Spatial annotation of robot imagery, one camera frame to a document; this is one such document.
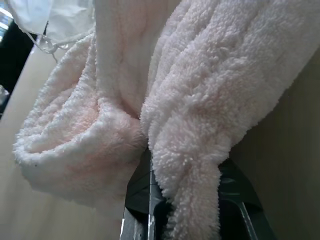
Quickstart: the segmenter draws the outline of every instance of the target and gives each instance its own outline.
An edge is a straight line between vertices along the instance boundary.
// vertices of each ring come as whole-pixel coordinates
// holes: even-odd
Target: white plastic bag
[[[5,1],[23,32],[43,35],[46,28],[47,46],[40,48],[47,53],[87,36],[94,27],[93,0]]]

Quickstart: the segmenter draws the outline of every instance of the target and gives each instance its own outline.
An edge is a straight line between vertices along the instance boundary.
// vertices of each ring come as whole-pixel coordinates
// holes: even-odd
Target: fleece fabric
[[[319,46],[320,1],[94,4],[95,32],[58,63],[17,134],[22,174],[112,216],[148,146],[173,205],[166,237],[219,239],[218,165]]]
[[[319,13],[319,0],[183,0],[167,21],[141,126],[169,239],[219,238],[218,165],[319,46]]]

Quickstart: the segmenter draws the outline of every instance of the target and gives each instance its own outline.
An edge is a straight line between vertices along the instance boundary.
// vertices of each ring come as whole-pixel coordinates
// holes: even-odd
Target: beige wall
[[[279,240],[320,239],[320,51],[231,157]]]

